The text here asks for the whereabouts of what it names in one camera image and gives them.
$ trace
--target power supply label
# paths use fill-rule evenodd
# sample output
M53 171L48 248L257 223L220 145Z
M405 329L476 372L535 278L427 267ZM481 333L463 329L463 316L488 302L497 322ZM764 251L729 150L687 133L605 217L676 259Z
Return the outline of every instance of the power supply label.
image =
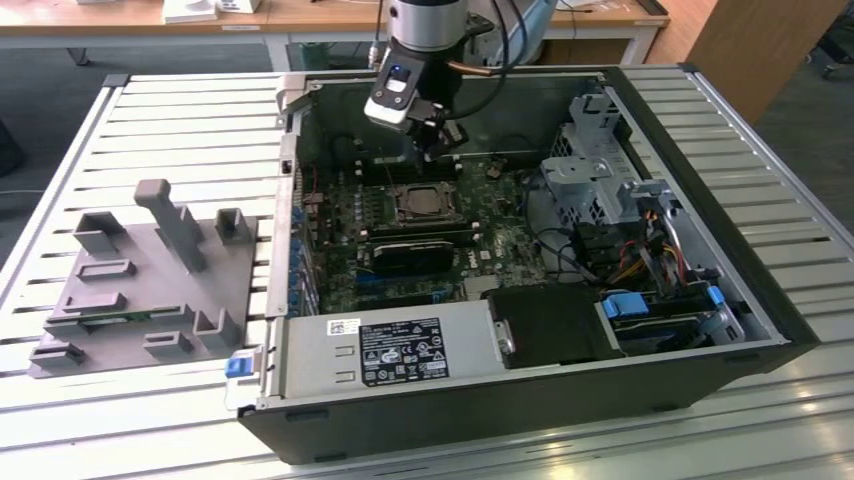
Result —
M361 325L359 343L361 383L368 387L449 375L437 318Z

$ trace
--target circuit board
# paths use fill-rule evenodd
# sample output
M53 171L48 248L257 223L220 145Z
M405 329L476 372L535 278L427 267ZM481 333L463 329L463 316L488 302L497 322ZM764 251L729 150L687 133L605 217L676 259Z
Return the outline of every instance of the circuit board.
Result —
M539 247L520 215L521 178L529 172L501 174L489 170L492 166L488 158L463 161L457 179L436 187L452 189L455 205L476 222L476 233L469 245L453 248L449 269L429 275L380 276L360 261L365 223L371 220L381 227L403 216L391 193L407 185L389 181L367 186L339 172L320 174L320 186L313 187L306 178L305 191L317 192L306 197L306 211L321 313L476 300L488 288L547 282Z

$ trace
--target slotted aluminum table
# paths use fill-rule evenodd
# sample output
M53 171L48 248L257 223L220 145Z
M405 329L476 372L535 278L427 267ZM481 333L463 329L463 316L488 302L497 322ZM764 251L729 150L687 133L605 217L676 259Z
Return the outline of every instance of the slotted aluminum table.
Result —
M260 216L246 344L262 339L276 75L137 76L101 89L0 274L0 472L13 478L851 478L854 240L701 76L672 67L625 73L822 338L815 350L687 410L300 468L280 463L233 420L221 361L30 379L26 358L77 251L69 231L81 212L104 208L121 223L150 221L132 206L142 178L166 178L173 201L197 219L221 207Z

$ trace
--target wooden cabinet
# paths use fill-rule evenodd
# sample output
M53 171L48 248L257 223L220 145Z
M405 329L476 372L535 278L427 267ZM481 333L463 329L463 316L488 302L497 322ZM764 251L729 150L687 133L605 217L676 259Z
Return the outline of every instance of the wooden cabinet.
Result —
M645 63L689 62L755 122L844 0L659 0L669 25Z

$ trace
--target blue tab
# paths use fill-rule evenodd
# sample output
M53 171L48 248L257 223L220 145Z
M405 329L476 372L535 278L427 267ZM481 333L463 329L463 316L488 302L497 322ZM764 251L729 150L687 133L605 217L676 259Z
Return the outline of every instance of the blue tab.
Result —
M645 305L643 295L636 292L615 293L604 299L601 305L604 307L605 314L608 314L608 318L644 315L649 313L649 307Z
M229 358L225 362L225 378L252 375L252 357Z
M708 292L708 298L715 302L715 305L723 305L725 299L723 298L723 292L720 289L717 287L708 287L705 291Z
M613 302L609 298L605 298L601 302L601 308L604 308L604 315L608 318L619 316L619 310L616 310L616 305L613 305Z
M302 220L302 209L298 207L290 208L290 223L300 224Z

